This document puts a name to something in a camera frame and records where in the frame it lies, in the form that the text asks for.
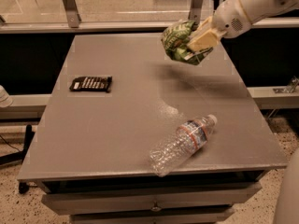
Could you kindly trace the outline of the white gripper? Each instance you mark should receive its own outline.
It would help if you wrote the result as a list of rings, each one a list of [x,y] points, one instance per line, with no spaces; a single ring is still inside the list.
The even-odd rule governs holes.
[[[240,0],[225,0],[212,17],[205,19],[191,33],[187,47],[193,52],[214,48],[223,37],[235,38],[250,28],[251,22]]]

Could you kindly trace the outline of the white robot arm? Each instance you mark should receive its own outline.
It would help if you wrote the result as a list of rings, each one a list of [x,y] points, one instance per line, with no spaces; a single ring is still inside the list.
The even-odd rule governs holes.
[[[225,0],[191,35],[188,48],[212,48],[222,38],[238,37],[265,18],[297,9],[299,0]],[[299,224],[299,148],[284,172],[273,224]]]

